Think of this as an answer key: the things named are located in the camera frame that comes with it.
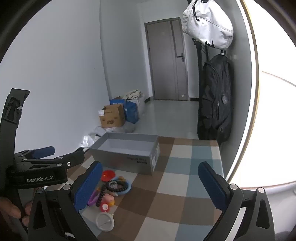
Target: door handle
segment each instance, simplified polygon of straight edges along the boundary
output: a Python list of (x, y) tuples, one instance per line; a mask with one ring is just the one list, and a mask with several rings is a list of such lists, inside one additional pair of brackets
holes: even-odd
[(181, 56), (177, 56), (177, 58), (182, 58), (182, 63), (184, 63), (184, 53), (181, 53)]

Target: backpack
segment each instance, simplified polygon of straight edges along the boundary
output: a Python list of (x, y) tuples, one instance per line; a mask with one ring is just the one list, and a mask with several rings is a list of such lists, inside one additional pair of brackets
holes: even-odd
[(232, 74), (228, 58), (216, 55), (203, 67), (197, 134), (202, 140), (228, 140), (232, 126)]

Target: red ball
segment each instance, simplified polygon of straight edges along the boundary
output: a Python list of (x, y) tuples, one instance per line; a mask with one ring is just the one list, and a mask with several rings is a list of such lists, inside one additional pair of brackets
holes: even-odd
[(106, 170), (103, 171), (102, 176), (101, 176), (101, 180), (103, 182), (109, 182), (110, 180), (112, 180), (113, 178), (115, 178), (115, 172), (112, 170)]

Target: brown cardboard box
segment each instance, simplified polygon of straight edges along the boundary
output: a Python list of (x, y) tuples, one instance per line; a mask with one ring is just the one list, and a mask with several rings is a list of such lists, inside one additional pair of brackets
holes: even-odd
[(99, 111), (102, 127), (122, 127), (126, 119), (122, 104), (106, 105)]

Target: human hand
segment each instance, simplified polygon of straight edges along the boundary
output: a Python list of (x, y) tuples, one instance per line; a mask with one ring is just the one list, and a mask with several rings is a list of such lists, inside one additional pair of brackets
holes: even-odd
[[(28, 227), (29, 225), (29, 215), (31, 212), (32, 201), (25, 205), (25, 212), (27, 216), (22, 218), (23, 224)], [(7, 224), (11, 227), (10, 217), (21, 218), (21, 212), (17, 206), (13, 205), (12, 202), (6, 197), (0, 197), (0, 211), (6, 220)]]

